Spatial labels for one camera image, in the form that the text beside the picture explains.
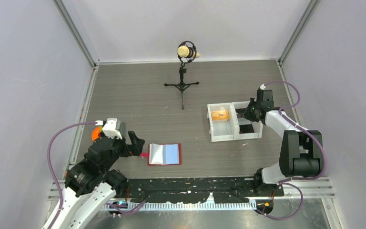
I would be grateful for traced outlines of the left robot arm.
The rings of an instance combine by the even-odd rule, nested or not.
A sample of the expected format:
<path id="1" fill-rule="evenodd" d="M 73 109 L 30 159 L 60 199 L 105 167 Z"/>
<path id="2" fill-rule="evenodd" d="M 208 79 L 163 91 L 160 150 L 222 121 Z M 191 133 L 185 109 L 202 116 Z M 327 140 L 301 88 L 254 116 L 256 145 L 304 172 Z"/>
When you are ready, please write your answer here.
<path id="1" fill-rule="evenodd" d="M 121 157 L 140 156 L 145 140 L 128 131 L 127 144 L 121 135 L 104 134 L 96 138 L 84 154 L 84 159 L 68 170 L 60 200 L 43 228 L 83 229 L 113 197 L 126 194 L 128 181 L 119 171 L 111 169 Z"/>

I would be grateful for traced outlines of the red card holder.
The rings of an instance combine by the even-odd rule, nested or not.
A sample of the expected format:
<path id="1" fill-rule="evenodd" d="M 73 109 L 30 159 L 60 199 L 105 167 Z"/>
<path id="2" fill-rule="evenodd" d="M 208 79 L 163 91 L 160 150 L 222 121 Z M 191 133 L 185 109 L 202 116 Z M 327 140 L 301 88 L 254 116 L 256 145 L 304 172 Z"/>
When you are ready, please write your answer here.
<path id="1" fill-rule="evenodd" d="M 181 144 L 154 144 L 148 145 L 148 150 L 142 152 L 141 158 L 147 159 L 149 166 L 169 166 L 182 164 Z"/>

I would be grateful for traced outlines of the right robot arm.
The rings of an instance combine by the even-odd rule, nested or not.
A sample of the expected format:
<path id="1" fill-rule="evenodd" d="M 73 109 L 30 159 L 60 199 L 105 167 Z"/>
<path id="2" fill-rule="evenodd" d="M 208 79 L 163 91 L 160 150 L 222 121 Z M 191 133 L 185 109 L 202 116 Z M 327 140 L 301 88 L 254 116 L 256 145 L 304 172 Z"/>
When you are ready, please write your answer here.
<path id="1" fill-rule="evenodd" d="M 272 90 L 258 89 L 243 117 L 271 128 L 282 139 L 278 162 L 258 169 L 253 176 L 252 189 L 256 194 L 265 196 L 292 178 L 313 179 L 323 172 L 322 134 L 300 126 L 276 107 Z"/>

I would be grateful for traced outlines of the orange credit card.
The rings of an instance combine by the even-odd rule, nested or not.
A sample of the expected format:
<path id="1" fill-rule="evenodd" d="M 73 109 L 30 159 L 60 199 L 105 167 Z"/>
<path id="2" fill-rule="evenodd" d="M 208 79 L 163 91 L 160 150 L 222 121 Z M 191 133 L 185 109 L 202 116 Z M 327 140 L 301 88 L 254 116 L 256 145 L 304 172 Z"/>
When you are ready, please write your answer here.
<path id="1" fill-rule="evenodd" d="M 227 122 L 230 119 L 228 110 L 215 110 L 211 111 L 210 114 L 213 122 Z"/>

